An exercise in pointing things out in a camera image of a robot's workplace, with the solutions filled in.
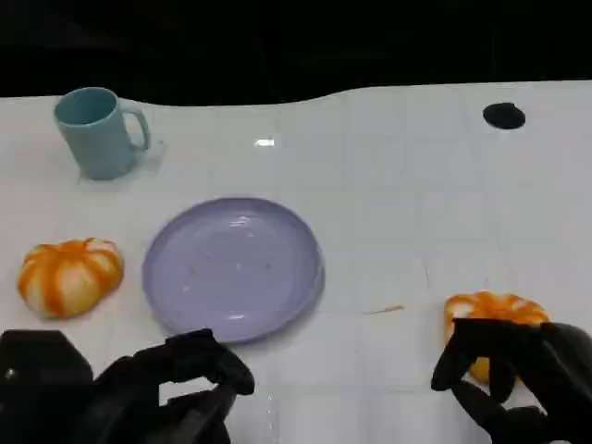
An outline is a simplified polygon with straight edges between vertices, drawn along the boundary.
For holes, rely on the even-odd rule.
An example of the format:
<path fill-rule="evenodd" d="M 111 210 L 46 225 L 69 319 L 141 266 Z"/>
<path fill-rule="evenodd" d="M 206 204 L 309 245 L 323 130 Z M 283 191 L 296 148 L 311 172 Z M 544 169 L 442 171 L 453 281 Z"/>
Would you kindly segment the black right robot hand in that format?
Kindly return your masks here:
<path fill-rule="evenodd" d="M 591 338 L 562 323 L 453 321 L 431 378 L 494 443 L 591 440 Z"/>

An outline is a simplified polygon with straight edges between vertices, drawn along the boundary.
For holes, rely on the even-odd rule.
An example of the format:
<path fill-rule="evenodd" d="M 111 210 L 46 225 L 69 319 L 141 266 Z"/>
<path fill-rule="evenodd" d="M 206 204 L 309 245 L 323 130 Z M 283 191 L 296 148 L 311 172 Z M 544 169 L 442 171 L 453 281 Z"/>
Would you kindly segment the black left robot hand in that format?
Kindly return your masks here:
<path fill-rule="evenodd" d="M 201 377 L 212 388 L 160 401 L 162 385 Z M 81 428 L 89 443 L 228 443 L 225 420 L 255 387 L 249 367 L 209 328 L 124 356 L 94 384 Z"/>

